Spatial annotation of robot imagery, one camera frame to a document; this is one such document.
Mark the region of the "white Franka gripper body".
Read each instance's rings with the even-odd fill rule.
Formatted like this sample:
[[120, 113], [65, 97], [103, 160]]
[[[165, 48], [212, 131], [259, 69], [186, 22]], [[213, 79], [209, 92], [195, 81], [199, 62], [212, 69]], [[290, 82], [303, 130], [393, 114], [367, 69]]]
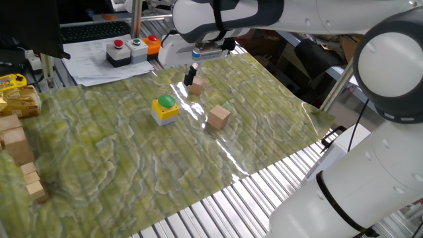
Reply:
[[188, 43], [179, 34], [173, 34], [163, 38], [158, 61], [167, 69], [225, 58], [231, 50], [231, 38], [218, 42]]

